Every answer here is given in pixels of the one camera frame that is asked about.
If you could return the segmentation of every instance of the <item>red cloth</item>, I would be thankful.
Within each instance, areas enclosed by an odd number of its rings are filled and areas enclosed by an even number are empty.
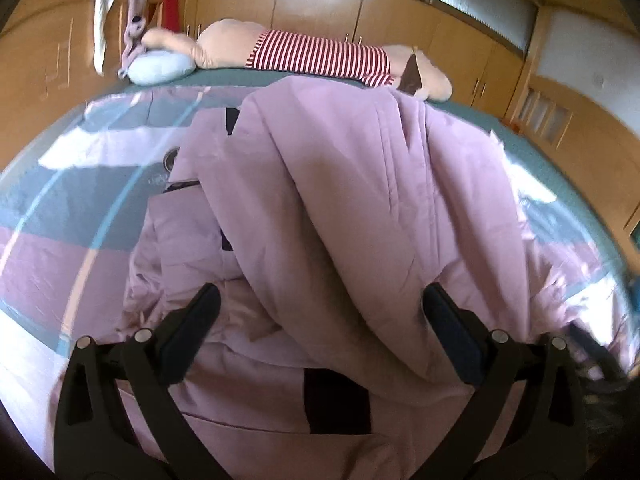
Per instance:
[[[366,86],[389,85],[394,80],[389,58],[380,47],[282,30],[265,30],[245,66],[356,79]]]
[[[162,0],[162,28],[180,32],[178,0]]]

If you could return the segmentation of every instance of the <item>pink blanket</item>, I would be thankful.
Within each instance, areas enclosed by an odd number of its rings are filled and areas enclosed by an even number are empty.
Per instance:
[[[483,131],[388,88],[288,77],[243,102],[231,135],[225,110],[201,110],[172,173],[201,185],[149,201],[119,337],[213,282],[220,318],[172,395],[231,476],[407,478],[471,394],[421,314],[425,285],[518,340],[568,319],[522,239],[502,157]],[[316,368],[366,388],[370,434],[314,432]]]

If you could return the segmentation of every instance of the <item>wooden headboard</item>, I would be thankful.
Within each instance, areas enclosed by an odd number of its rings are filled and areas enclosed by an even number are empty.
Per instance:
[[[161,0],[148,0],[158,9]],[[115,0],[104,27],[104,76],[94,70],[94,0],[21,0],[0,33],[0,169],[74,106],[114,88],[127,19]]]
[[[640,253],[630,239],[640,221],[640,139],[565,85],[532,76],[527,86],[516,124],[580,190],[640,274]]]

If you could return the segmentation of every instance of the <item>light blue pillow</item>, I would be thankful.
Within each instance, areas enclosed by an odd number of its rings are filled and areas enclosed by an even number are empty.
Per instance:
[[[196,70],[191,57],[168,50],[149,50],[129,65],[127,76],[136,85],[149,86],[169,83]]]

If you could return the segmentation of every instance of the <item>bedsheet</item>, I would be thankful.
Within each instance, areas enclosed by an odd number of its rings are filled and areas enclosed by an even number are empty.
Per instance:
[[[285,75],[208,72],[226,85],[210,86],[209,75],[199,72],[183,86],[132,87],[91,102],[48,149],[33,149],[36,160],[28,160],[27,148],[21,164],[0,179],[0,326],[11,336],[0,353],[0,399],[45,458],[47,385],[57,380],[78,336],[101,336],[118,319],[146,202],[166,186],[164,154],[180,145],[198,110],[238,107],[254,91],[248,85]],[[625,335],[622,347],[631,355],[633,332],[622,323],[630,315],[624,269],[611,263],[619,255],[607,241],[594,241],[597,220],[584,213],[584,204],[576,216],[574,203],[534,176],[542,157],[510,150],[520,139],[499,124],[492,128],[510,158],[522,221],[564,266],[567,301],[602,343]],[[22,392],[29,395],[15,401]]]

